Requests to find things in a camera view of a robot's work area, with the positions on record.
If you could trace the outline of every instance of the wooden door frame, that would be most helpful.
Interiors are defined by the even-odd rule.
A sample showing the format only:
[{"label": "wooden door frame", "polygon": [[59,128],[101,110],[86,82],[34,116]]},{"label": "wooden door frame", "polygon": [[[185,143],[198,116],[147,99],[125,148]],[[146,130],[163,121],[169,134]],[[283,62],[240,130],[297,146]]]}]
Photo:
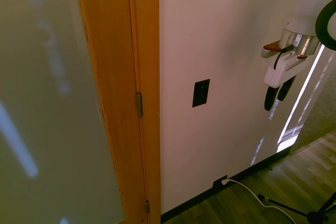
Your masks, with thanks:
[{"label": "wooden door frame", "polygon": [[161,222],[159,0],[130,0],[137,91],[142,94],[141,141],[149,223]]},{"label": "wooden door frame", "polygon": [[[124,207],[125,222],[160,223],[159,0],[79,0],[79,2]],[[124,20],[125,16],[129,16],[126,17],[129,18],[129,24],[121,27],[122,31],[120,32],[125,35],[125,29],[125,33],[130,33],[132,41],[130,44],[116,37],[115,33],[118,31],[111,31],[109,23],[107,23],[106,29],[101,25],[101,22],[105,20],[111,23],[118,22],[118,20],[109,20],[114,17]],[[117,46],[123,44],[123,47],[116,50],[116,45],[113,46],[113,43],[117,43]],[[113,67],[113,63],[118,61],[118,57],[129,54],[130,50],[133,53],[136,91],[142,94],[143,117],[139,118],[139,128],[143,181],[141,181],[139,174],[138,149],[133,146],[132,139],[120,139],[118,129],[113,125],[113,123],[118,124],[123,115],[111,109],[115,108],[112,106],[113,103],[120,102],[120,99],[115,98],[113,93],[109,91],[109,87],[112,85],[114,92],[123,92],[122,85],[117,83],[118,79],[120,82],[120,78],[123,77],[123,69],[120,69],[119,73],[110,73],[108,65]],[[136,107],[135,101],[136,94],[134,94],[134,106]],[[123,111],[122,106],[126,106],[126,104],[121,103],[120,106],[119,112]],[[148,215],[146,200],[150,204]],[[148,221],[143,220],[144,214],[147,215]]]}]

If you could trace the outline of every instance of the white device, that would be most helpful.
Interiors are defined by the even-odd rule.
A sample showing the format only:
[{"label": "white device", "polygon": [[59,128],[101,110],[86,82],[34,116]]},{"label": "white device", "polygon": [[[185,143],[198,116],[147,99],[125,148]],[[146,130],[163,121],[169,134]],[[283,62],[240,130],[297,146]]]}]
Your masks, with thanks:
[{"label": "white device", "polygon": [[[273,89],[292,79],[285,88],[289,90],[295,76],[305,69],[309,56],[315,53],[320,43],[336,51],[336,0],[296,0],[293,5],[281,39],[266,45],[261,52],[263,58],[274,58],[264,79]],[[277,90],[268,91],[267,110],[276,93]]]},{"label": "white device", "polygon": [[305,69],[309,59],[298,60],[295,54],[287,54],[278,60],[276,69],[274,69],[275,61],[276,58],[274,57],[271,60],[265,75],[265,82],[272,88],[281,86]]}]

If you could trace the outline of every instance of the wooden floor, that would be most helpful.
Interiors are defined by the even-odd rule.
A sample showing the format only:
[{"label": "wooden floor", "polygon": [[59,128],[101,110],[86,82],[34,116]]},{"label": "wooden floor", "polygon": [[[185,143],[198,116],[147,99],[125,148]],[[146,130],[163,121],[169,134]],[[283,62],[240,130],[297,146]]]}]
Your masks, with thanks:
[{"label": "wooden floor", "polygon": [[[261,193],[273,200],[303,212],[318,210],[336,191],[336,132],[327,134],[268,169],[241,181],[256,195]],[[287,211],[297,224],[308,223],[305,217]],[[336,223],[336,210],[330,220]],[[222,223],[292,223],[280,211],[262,207],[241,185],[234,184],[166,224]]]}]

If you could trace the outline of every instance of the black cable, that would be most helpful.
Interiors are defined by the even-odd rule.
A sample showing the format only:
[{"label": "black cable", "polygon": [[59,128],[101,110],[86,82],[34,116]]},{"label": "black cable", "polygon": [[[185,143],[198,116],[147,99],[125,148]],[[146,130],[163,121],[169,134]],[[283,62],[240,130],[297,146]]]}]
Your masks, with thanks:
[{"label": "black cable", "polygon": [[277,59],[274,62],[274,70],[276,70],[277,64],[278,64],[278,60],[280,59],[280,56],[282,55],[282,52],[278,54]]},{"label": "black cable", "polygon": [[290,46],[285,47],[284,49],[281,50],[281,53],[279,53],[277,59],[276,59],[275,62],[274,62],[274,70],[276,70],[276,67],[277,67],[278,61],[279,61],[279,59],[280,59],[280,56],[281,56],[283,53],[288,52],[288,51],[291,51],[291,50],[293,50],[293,49],[294,49],[294,46],[293,46],[293,45],[290,45]]}]

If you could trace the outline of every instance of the black baseboard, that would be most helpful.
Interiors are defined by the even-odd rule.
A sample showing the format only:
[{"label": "black baseboard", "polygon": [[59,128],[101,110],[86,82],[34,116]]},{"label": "black baseboard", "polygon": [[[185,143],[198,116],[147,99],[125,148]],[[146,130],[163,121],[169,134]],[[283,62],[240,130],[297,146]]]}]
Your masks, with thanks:
[{"label": "black baseboard", "polygon": [[[269,165],[273,164],[274,162],[280,160],[281,158],[287,156],[290,152],[291,147],[284,149],[283,151],[276,153],[269,158],[259,162],[258,164],[255,164],[246,170],[238,173],[237,175],[231,177],[231,179],[240,181],[244,178],[256,173],[259,170],[262,170],[264,168],[267,168]],[[197,195],[196,197],[186,201],[185,203],[182,203],[181,205],[173,208],[172,210],[164,213],[161,215],[161,223],[165,223],[166,221],[174,218],[175,216],[183,213],[184,211],[198,205],[202,201],[208,199],[209,197],[218,194],[220,191],[224,190],[225,188],[231,186],[233,182],[229,182],[226,185],[222,185],[222,180],[227,178],[227,175],[214,181],[212,188],[209,190]]]}]

